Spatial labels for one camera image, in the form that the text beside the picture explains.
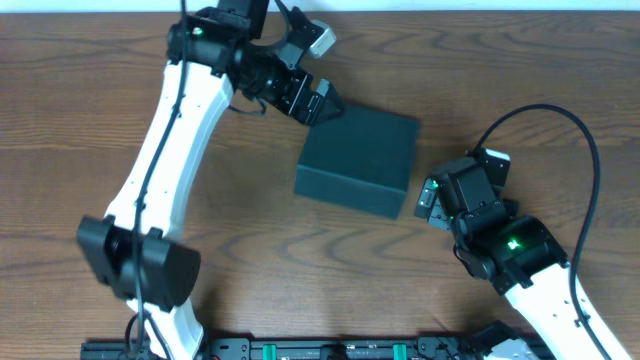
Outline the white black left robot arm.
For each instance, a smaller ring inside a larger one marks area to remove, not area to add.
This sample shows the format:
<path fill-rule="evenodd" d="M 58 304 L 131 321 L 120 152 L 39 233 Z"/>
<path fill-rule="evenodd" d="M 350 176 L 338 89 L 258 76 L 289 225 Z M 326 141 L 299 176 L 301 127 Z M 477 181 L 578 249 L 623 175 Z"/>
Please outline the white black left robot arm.
<path fill-rule="evenodd" d="M 181 237 L 199 165 L 233 96 L 310 127 L 344 111 L 335 87 L 301 66 L 334 45 L 333 29 L 282 7 L 284 35 L 263 45 L 267 10 L 264 1 L 221 1 L 181 14 L 167 34 L 158 106 L 133 168 L 105 214 L 84 217 L 77 228 L 97 280 L 133 312 L 109 359 L 200 355 L 205 334 L 190 296 L 201 257 Z"/>

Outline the dark green box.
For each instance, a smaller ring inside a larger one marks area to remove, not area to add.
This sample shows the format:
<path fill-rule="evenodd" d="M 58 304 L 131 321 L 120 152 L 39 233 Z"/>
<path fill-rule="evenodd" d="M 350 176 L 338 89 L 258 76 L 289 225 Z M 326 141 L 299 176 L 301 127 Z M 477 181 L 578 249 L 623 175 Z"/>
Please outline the dark green box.
<path fill-rule="evenodd" d="M 350 105 L 309 130 L 294 193 L 396 219 L 409 190 L 418 132 L 415 119 Z"/>

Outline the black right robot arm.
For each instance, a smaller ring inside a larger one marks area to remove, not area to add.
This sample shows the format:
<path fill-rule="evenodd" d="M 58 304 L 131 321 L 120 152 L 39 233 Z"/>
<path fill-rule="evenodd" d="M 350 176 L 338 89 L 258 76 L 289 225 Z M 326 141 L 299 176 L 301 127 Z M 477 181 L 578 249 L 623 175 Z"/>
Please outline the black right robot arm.
<path fill-rule="evenodd" d="M 571 285 L 566 252 L 536 217 L 501 196 L 510 159 L 463 157 L 435 167 L 415 214 L 450 231 L 454 256 L 489 282 L 536 330 L 557 359 L 626 359 L 629 354 Z"/>

